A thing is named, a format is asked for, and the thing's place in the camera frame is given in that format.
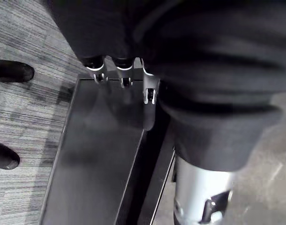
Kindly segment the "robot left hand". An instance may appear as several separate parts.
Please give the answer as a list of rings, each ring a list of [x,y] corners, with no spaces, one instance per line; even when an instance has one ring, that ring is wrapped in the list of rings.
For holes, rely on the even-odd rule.
[[[233,179],[286,92],[286,0],[47,0],[45,5],[97,84],[111,57],[130,88],[144,71],[146,128],[159,103],[176,154],[176,225],[220,224]]]

